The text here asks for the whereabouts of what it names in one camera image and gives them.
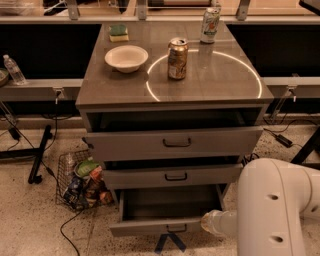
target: aluminum can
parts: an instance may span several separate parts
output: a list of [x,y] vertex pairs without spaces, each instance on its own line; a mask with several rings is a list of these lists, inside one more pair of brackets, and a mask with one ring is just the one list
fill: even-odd
[[220,20],[220,7],[209,7],[203,15],[200,41],[214,43],[214,37]]
[[183,79],[187,73],[188,42],[185,38],[171,39],[168,46],[168,76]]
[[102,167],[98,166],[97,168],[93,169],[89,175],[95,182],[99,182],[102,179]]

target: cabinet top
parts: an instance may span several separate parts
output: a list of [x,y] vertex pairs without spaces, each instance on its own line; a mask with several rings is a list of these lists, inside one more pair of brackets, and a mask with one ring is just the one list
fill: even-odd
[[[220,21],[215,43],[200,42],[200,21],[129,21],[128,42],[110,42],[103,24],[89,62],[76,105],[81,108],[119,104],[270,103],[267,86],[249,59]],[[174,37],[188,40],[187,75],[168,78],[168,44]],[[144,48],[149,58],[138,71],[124,74],[105,63],[106,53],[118,46]]]

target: speckled floor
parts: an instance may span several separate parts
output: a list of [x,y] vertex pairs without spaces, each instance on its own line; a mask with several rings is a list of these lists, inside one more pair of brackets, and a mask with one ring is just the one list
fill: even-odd
[[[54,173],[57,173],[61,154],[87,149],[86,144],[81,140],[86,132],[79,123],[81,123],[79,120],[58,122],[56,140],[46,150],[43,158],[43,162]],[[287,123],[276,126],[265,125],[264,127],[280,131],[287,127]],[[52,133],[54,133],[55,125],[50,120],[24,120],[18,122],[17,126],[37,147],[46,124],[52,125]],[[6,122],[0,122],[1,151],[7,150],[16,143],[6,132],[6,128]],[[276,142],[269,132],[264,132],[254,152],[260,157],[291,161],[300,150],[299,145],[304,145],[315,129],[316,125],[311,122],[292,123],[282,133],[294,144],[297,144],[289,149]],[[20,142],[12,149],[29,147],[26,140],[21,138]],[[307,158],[307,162],[319,163],[319,154],[313,152]],[[0,161],[0,255],[77,255],[75,249],[60,233],[61,226],[74,217],[75,213],[56,204],[56,182],[43,165],[39,170],[43,181],[40,184],[30,185],[28,183],[32,163],[32,159]],[[236,184],[232,184],[225,197],[227,209],[236,209],[236,191]],[[118,219],[117,216],[118,212],[114,205],[85,210],[66,224],[63,230],[77,247],[80,255],[157,255],[155,248],[159,236],[114,238],[108,224],[115,223]],[[320,224],[304,223],[303,234],[307,255],[320,255]],[[186,250],[180,251],[171,239],[167,239],[161,255],[237,255],[235,239],[214,237],[205,231],[181,233],[178,236],[186,245]]]

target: open drawer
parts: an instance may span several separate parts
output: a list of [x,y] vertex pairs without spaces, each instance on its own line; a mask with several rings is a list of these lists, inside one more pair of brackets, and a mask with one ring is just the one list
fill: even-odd
[[122,190],[113,236],[196,232],[201,217],[223,210],[218,185]]
[[219,165],[215,164],[215,160],[212,157],[209,159],[162,159],[147,163],[139,161],[134,169],[124,163],[123,167],[128,167],[128,169],[110,170],[107,167],[107,170],[103,171],[103,177],[107,187],[112,190],[235,182],[243,168],[242,164]]
[[168,159],[250,154],[262,134],[259,126],[194,130],[89,133],[96,161]]

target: drawer handle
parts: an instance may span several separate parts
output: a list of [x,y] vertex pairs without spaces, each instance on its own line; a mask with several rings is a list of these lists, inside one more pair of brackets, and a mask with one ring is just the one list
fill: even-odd
[[184,233],[187,232],[187,224],[184,224],[183,227],[171,227],[167,225],[167,232],[168,233]]
[[167,147],[167,148],[189,147],[189,146],[191,146],[191,139],[188,138],[188,141],[185,142],[185,143],[168,142],[168,141],[166,141],[166,139],[163,139],[163,140],[162,140],[162,143],[163,143],[163,145],[164,145],[165,147]]
[[181,181],[181,180],[186,180],[186,179],[188,179],[188,174],[185,172],[185,173],[184,173],[184,177],[181,177],[181,178],[178,177],[178,176],[170,177],[170,176],[168,176],[167,174],[165,174],[164,177],[165,177],[165,179],[166,179],[167,181]]

